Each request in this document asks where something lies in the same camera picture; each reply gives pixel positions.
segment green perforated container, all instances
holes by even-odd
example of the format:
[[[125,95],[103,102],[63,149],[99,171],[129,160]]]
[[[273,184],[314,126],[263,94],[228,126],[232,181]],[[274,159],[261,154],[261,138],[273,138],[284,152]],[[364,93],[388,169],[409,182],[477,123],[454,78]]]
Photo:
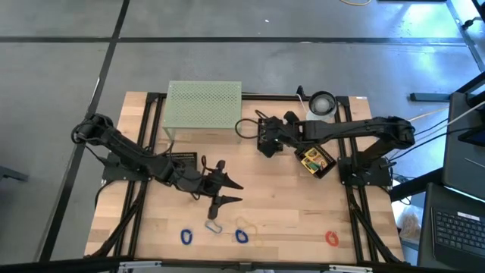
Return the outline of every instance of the green perforated container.
[[[241,82],[171,81],[163,127],[170,140],[175,129],[228,129],[241,119]]]

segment concrete floor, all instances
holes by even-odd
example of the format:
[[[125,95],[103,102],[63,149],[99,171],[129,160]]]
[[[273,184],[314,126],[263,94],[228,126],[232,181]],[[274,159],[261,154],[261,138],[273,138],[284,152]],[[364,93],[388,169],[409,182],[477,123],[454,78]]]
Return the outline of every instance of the concrete floor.
[[[0,36],[111,36],[121,3],[4,0]],[[453,3],[462,20],[475,16],[471,3]],[[484,28],[476,22],[469,30],[479,52],[485,52]],[[461,37],[443,3],[352,7],[337,0],[131,1],[121,35]],[[74,147],[70,130],[83,118],[107,47],[0,43],[0,165],[30,176],[26,183],[0,183],[0,264],[36,258]],[[169,80],[240,80],[245,92],[292,94],[301,84],[307,93],[367,96],[374,116],[411,118],[446,104],[410,102],[409,93],[450,93],[478,73],[463,45],[118,44],[98,112],[116,122],[126,91],[164,92]],[[446,115],[415,126],[422,130]],[[417,149],[394,170],[408,176],[432,171],[441,166],[443,147],[444,138]],[[85,153],[53,259],[82,256],[101,172]],[[413,203],[422,200],[416,196]]]

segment wooden tabletop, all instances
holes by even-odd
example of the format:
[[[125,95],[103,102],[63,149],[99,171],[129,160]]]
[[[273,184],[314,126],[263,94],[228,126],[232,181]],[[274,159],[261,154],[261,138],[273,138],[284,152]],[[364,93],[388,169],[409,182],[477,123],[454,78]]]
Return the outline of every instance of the wooden tabletop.
[[[121,109],[117,128],[133,141],[138,136],[145,99],[146,93],[128,92]],[[354,121],[371,117],[365,97],[349,99]],[[294,111],[300,119],[305,119],[300,102],[242,101],[244,118],[256,119],[255,109],[279,118],[286,111]],[[151,130],[153,112],[147,132]],[[155,152],[163,152],[167,148],[168,138],[162,126],[163,110]],[[242,134],[251,136],[255,133],[255,124],[243,123]],[[374,141],[373,137],[357,138],[358,149],[366,149]],[[204,226],[210,205],[209,198],[201,197],[199,201],[195,201],[188,193],[168,188],[156,181],[149,182],[136,257],[214,261],[355,262],[349,210],[337,166],[318,180],[295,159],[293,149],[285,147],[283,152],[273,158],[266,158],[256,149],[255,142],[256,140],[242,140],[238,143],[233,132],[228,134],[226,131],[178,130],[174,152],[197,152],[199,161],[202,155],[206,155],[208,167],[214,167],[218,160],[225,160],[225,171],[244,190],[223,188],[221,194],[238,196],[243,201],[221,207],[216,222],[224,230],[221,234],[214,234]],[[349,153],[349,142],[346,143]],[[331,140],[322,147],[334,158],[338,157],[336,140]],[[86,245],[86,254],[95,252],[118,224],[126,188],[126,181],[117,181],[101,193]],[[394,255],[403,259],[389,196],[378,187],[366,187],[366,190],[374,229]],[[243,217],[257,227],[257,230],[252,227],[245,229],[249,234],[247,244],[236,242],[234,232],[238,217]],[[189,246],[180,242],[180,231],[184,228],[193,232],[193,241]],[[367,238],[364,229],[360,227],[360,230],[364,255],[369,259]],[[336,232],[338,246],[326,243],[324,235],[328,231]],[[123,253],[127,253],[130,235],[131,226],[125,234]]]

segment cable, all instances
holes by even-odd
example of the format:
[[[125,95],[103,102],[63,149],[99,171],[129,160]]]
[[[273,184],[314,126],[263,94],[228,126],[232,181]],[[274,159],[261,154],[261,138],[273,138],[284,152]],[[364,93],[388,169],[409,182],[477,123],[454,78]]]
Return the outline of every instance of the cable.
[[[204,177],[204,173],[205,173],[205,170],[209,170],[209,171],[213,171],[214,169],[212,168],[207,168],[207,158],[205,157],[205,155],[203,155],[201,157],[201,163],[202,163],[202,173],[198,176],[198,177],[194,177],[194,178],[188,178],[188,177],[184,177],[176,168],[175,168],[175,161],[174,161],[174,157],[172,156],[172,148],[174,147],[174,141],[171,142],[170,146],[168,147],[168,159],[169,159],[169,162],[170,164],[172,165],[172,168],[174,169],[174,173],[176,173],[178,176],[179,176],[179,179],[180,178],[183,178],[185,180],[188,180],[188,181],[196,181],[196,180],[199,180],[199,179],[202,179]],[[194,195],[194,193],[191,193],[192,194],[192,197],[195,199],[195,200],[198,200],[200,198],[200,188],[199,188],[199,191],[197,192],[199,197],[196,197]]]
[[[427,128],[426,130],[422,130],[422,131],[421,131],[421,132],[419,132],[419,133],[415,133],[415,137],[416,137],[417,135],[422,134],[422,133],[426,133],[426,132],[427,132],[427,131],[429,131],[429,130],[432,130],[433,128],[435,128],[436,126],[438,126],[438,125],[442,124],[443,122],[445,122],[445,121],[447,121],[447,120],[448,120],[448,118],[445,118],[444,120],[442,120],[442,121],[438,122],[437,124],[433,125],[432,127],[429,127],[429,128]],[[401,152],[401,150],[399,150],[399,149],[398,149],[398,150],[396,150],[396,152],[394,152],[394,153],[393,153],[393,155],[391,155],[391,156],[390,156],[390,158],[393,158],[393,157],[394,157],[394,156],[396,156],[396,155],[397,155],[399,152]]]
[[[114,181],[106,181],[106,183],[99,188],[98,192],[96,193],[96,197],[94,198],[94,209],[96,209],[96,206],[98,206],[99,194],[103,191],[103,189],[111,185],[113,182]]]
[[[408,178],[408,179],[415,179],[416,177],[409,177],[409,176],[405,176],[405,175],[402,175],[402,174],[398,174],[398,173],[394,173],[395,175],[397,175],[398,177],[404,177],[404,178]]]
[[[451,133],[460,132],[460,131],[464,131],[464,130],[475,129],[475,128],[477,128],[477,127],[462,128],[462,129],[457,129],[457,130],[451,130],[451,131],[449,131],[449,132],[447,132],[447,133],[442,133],[442,134],[440,134],[440,135],[435,136],[434,138],[432,138],[432,139],[430,139],[430,140],[426,140],[425,142],[423,142],[423,143],[421,143],[421,144],[419,144],[419,145],[417,145],[417,146],[412,147],[412,148],[411,148],[411,149],[409,149],[409,150],[406,150],[406,152],[405,152],[405,153],[403,153],[403,154],[401,154],[401,155],[399,155],[399,156],[397,156],[397,157],[395,157],[395,158],[391,158],[391,159],[390,159],[390,161],[394,161],[394,160],[396,160],[396,159],[398,159],[398,158],[401,158],[401,157],[403,157],[404,155],[406,155],[407,153],[409,153],[410,151],[412,151],[412,150],[414,150],[414,149],[417,149],[417,148],[419,148],[419,147],[423,146],[424,144],[427,144],[427,143],[429,143],[429,142],[431,142],[431,141],[433,141],[433,140],[435,140],[435,139],[437,139],[437,138],[439,138],[439,137],[442,137],[442,136],[445,136],[445,135],[449,135],[449,134],[451,134]]]
[[[421,132],[419,132],[419,133],[415,133],[415,137],[416,137],[417,135],[422,134],[422,133],[426,133],[427,131],[432,130],[433,128],[436,128],[438,125],[442,124],[443,122],[445,122],[445,121],[447,121],[447,120],[448,120],[448,118],[445,118],[444,120],[442,120],[442,121],[438,122],[437,124],[433,125],[432,127],[429,127],[429,128],[427,128],[426,130],[422,130],[422,131],[421,131]]]
[[[369,5],[370,2],[372,2],[372,0],[367,0],[365,3],[354,3],[354,2],[348,2],[346,0],[340,0],[342,3],[346,3],[347,5],[353,5],[353,6],[357,6],[357,7],[363,7],[365,5]]]
[[[473,110],[475,110],[475,109],[477,109],[477,108],[481,107],[483,104],[485,104],[485,101],[481,102],[480,104],[476,105],[476,106],[475,106],[475,107],[473,107],[473,108],[470,108],[469,110],[467,110],[465,113],[463,113],[463,114],[459,115],[458,117],[453,118],[453,119],[452,119],[452,120],[451,120],[451,121],[450,121],[448,124],[443,125],[442,127],[438,128],[438,129],[436,129],[436,130],[434,130],[433,132],[429,133],[429,134],[428,134],[428,135],[426,135],[426,136],[420,137],[419,139],[415,140],[415,143],[416,143],[416,142],[418,142],[418,141],[421,141],[421,140],[423,140],[423,139],[425,139],[425,138],[427,138],[427,137],[429,137],[429,136],[431,136],[431,135],[433,135],[434,133],[436,133],[436,132],[440,131],[441,129],[443,129],[443,128],[445,128],[445,127],[448,127],[449,125],[453,124],[455,121],[459,120],[460,118],[463,118],[465,115],[468,115],[469,113],[472,113],[472,111],[473,111]],[[394,152],[394,153],[393,153],[393,155],[391,155],[390,157],[391,157],[391,158],[394,158],[394,157],[395,157],[395,156],[396,156],[396,155],[397,155],[399,152],[400,152],[399,150],[398,150],[398,151],[396,151],[396,152]]]
[[[297,96],[300,98],[300,102],[302,103],[303,111],[305,111],[305,113],[306,113],[306,112],[308,112],[308,110],[307,110],[307,109],[306,109],[306,107],[305,107],[305,104],[303,103],[303,99],[302,99],[302,97],[300,96],[300,94],[296,94],[296,95],[297,95]]]
[[[478,104],[478,105],[476,105],[475,107],[470,108],[468,111],[466,111],[465,113],[463,113],[463,114],[459,115],[458,117],[453,118],[453,119],[452,119],[452,120],[451,120],[451,121],[450,121],[450,122],[449,122],[447,125],[443,125],[442,127],[440,127],[440,128],[438,128],[438,129],[436,129],[435,131],[433,131],[433,132],[429,133],[428,135],[426,135],[426,136],[423,136],[423,137],[419,138],[418,140],[416,140],[416,142],[418,142],[418,141],[420,141],[420,140],[423,140],[423,139],[425,139],[425,138],[427,138],[427,137],[431,136],[432,134],[434,134],[434,133],[436,133],[436,132],[440,131],[441,129],[443,129],[443,128],[445,128],[445,127],[448,127],[449,125],[453,124],[455,121],[458,121],[459,119],[463,118],[465,115],[468,115],[468,114],[472,113],[472,111],[473,111],[473,110],[475,110],[476,108],[479,108],[479,107],[480,107],[480,106],[482,106],[483,104],[485,104],[485,101],[482,101],[481,103],[479,103],[479,104]]]
[[[449,108],[449,107],[444,107],[444,108],[440,108],[440,109],[437,109],[437,110],[434,110],[434,111],[429,111],[428,113],[424,113],[424,114],[422,114],[422,115],[418,115],[417,117],[410,118],[410,119],[408,119],[408,121],[409,121],[409,122],[411,122],[411,121],[416,121],[416,120],[418,120],[418,119],[420,119],[420,118],[427,117],[427,116],[429,116],[429,115],[432,115],[432,114],[435,114],[435,113],[441,112],[441,111],[446,110],[446,109],[448,109],[448,108]]]
[[[382,189],[383,191],[385,191],[387,194],[389,194],[389,191],[384,187],[384,186],[379,186],[380,189]],[[406,205],[406,206],[409,206],[411,205],[411,200],[409,199],[409,197],[405,197],[404,199],[408,200],[408,202],[403,202],[402,199],[399,200],[402,204]]]
[[[252,122],[252,123],[254,123],[254,124],[260,125],[260,124],[259,124],[257,121],[253,121],[253,120],[252,120],[252,119],[250,119],[250,118],[243,118],[243,119],[240,119],[240,120],[238,120],[238,121],[236,122],[236,125],[234,125],[234,130],[236,131],[236,134],[237,134],[239,137],[241,137],[241,138],[243,138],[243,139],[246,139],[246,140],[251,140],[251,139],[258,138],[258,135],[255,135],[255,136],[243,136],[243,135],[242,135],[242,134],[241,134],[241,133],[240,133],[240,132],[237,130],[237,126],[238,126],[238,125],[239,125],[241,122],[243,122],[243,121],[250,121],[250,122]]]
[[[267,115],[265,115],[262,111],[259,111],[258,109],[255,110],[255,113],[260,117],[261,119],[269,118]]]
[[[88,149],[88,151],[90,151],[90,152],[91,152],[91,154],[92,154],[92,155],[94,155],[94,157],[95,157],[96,159],[98,159],[98,161],[99,161],[99,162],[101,162],[101,163],[103,164],[103,166],[106,166],[106,163],[105,163],[106,159],[105,159],[105,160],[103,160],[103,158],[101,158],[101,157],[99,157],[98,155],[96,155],[96,153],[95,153],[94,151],[92,151],[92,150],[91,150],[91,148],[89,148],[89,147],[88,147],[86,144],[84,144],[83,146],[84,146],[84,148]]]

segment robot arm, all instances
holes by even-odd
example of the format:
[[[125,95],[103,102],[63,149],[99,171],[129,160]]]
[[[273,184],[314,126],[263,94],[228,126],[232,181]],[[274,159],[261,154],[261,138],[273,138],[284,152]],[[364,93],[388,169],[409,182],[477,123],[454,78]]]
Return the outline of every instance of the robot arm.
[[[224,161],[219,161],[216,168],[206,168],[208,174],[203,175],[190,166],[173,160],[171,154],[152,155],[129,140],[119,130],[113,127],[110,118],[94,114],[77,125],[71,136],[75,143],[104,146],[120,158],[120,165],[133,172],[153,177],[157,181],[177,190],[212,198],[208,218],[215,219],[217,211],[223,204],[242,199],[230,196],[219,196],[222,187],[241,190],[227,173],[223,173]]]
[[[372,162],[393,149],[407,149],[415,144],[415,129],[409,121],[398,117],[329,124],[324,121],[300,121],[295,113],[288,111],[284,119],[286,123],[276,117],[263,121],[268,142],[301,148],[346,137],[377,137],[379,140],[376,143],[357,154],[357,162],[352,166],[355,172],[369,169]],[[264,154],[271,157],[274,152],[265,150]]]

